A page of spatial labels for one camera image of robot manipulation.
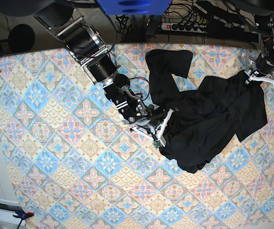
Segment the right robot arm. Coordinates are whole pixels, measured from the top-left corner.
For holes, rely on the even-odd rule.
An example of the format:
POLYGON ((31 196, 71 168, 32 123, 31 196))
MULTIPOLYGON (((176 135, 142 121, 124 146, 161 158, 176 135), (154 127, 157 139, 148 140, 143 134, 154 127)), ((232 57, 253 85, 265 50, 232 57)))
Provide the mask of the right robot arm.
POLYGON ((87 24, 78 8, 98 8, 97 3, 79 3, 70 0, 33 0, 33 17, 60 41, 83 70, 94 77, 93 83, 101 83, 108 100, 116 105, 122 122, 131 124, 136 131, 148 138, 154 147, 166 145, 163 136, 173 109, 145 105, 141 94, 130 88, 130 79, 118 72, 110 53, 114 45, 108 46, 99 32, 87 24))

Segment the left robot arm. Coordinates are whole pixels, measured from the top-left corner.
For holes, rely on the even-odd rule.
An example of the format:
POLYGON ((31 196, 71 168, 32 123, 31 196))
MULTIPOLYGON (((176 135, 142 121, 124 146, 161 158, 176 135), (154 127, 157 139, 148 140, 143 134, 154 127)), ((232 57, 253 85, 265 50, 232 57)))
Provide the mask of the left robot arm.
POLYGON ((224 0, 223 4, 259 34, 262 51, 256 60, 250 60, 245 83, 267 82, 274 88, 274 0, 224 0))

